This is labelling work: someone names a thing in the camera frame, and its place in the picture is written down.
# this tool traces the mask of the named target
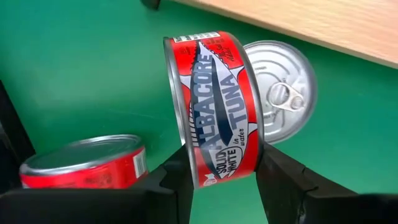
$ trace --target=green surface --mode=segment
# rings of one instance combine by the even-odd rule
[[[215,14],[136,0],[0,1],[0,74],[38,153],[104,134],[144,137],[150,169],[180,145],[162,38],[225,30],[311,61],[319,96],[276,145],[357,192],[398,193],[398,71]],[[255,178],[197,190],[191,223],[264,223]]]

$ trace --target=black object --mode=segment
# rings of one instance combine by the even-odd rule
[[[398,223],[397,195],[358,195],[266,144],[256,171],[270,224]],[[192,176],[181,147],[126,190],[19,189],[0,197],[0,223],[189,223]]]
[[[256,179],[270,224],[398,223],[398,195],[359,195],[268,144]]]
[[[0,194],[21,186],[19,166],[35,151],[0,81]]]
[[[158,10],[160,0],[141,0],[141,2],[149,9]]]

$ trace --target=silver can lid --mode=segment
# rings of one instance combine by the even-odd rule
[[[264,140],[275,144],[293,136],[311,116],[317,81],[307,58],[283,42],[263,40],[244,49],[259,86]]]
[[[34,155],[21,165],[26,175],[59,175],[105,164],[143,146],[131,134],[101,136],[73,142],[59,150]]]

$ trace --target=metal can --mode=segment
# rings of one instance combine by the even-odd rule
[[[264,131],[254,71],[227,32],[164,39],[182,144],[195,188],[251,174]]]
[[[264,118],[264,139],[275,144],[293,136],[311,117],[317,81],[307,58],[283,42],[244,46],[256,74]]]
[[[130,134],[73,142],[20,168],[25,188],[125,189],[147,174],[145,147]]]

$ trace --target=fish illustration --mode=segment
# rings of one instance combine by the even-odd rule
[[[180,81],[191,91],[189,124],[194,147],[200,147],[209,170],[219,179],[231,177],[239,167],[248,136],[257,129],[248,112],[238,75],[243,66],[228,65],[200,40],[192,74]]]

